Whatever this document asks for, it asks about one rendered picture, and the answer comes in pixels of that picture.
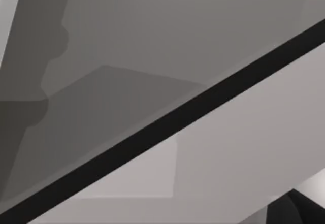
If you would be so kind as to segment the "black rounded robot part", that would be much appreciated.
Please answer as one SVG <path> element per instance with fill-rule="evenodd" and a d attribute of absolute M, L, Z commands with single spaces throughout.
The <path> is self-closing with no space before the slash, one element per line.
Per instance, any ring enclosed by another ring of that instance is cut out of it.
<path fill-rule="evenodd" d="M 266 224 L 325 224 L 325 208 L 292 189 L 268 205 Z"/>

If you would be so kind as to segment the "black table edge strip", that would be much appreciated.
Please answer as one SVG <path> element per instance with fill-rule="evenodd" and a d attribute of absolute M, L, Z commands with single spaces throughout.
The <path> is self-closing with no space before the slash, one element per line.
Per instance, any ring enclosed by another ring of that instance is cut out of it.
<path fill-rule="evenodd" d="M 28 224 L 325 42 L 325 19 L 0 214 Z"/>

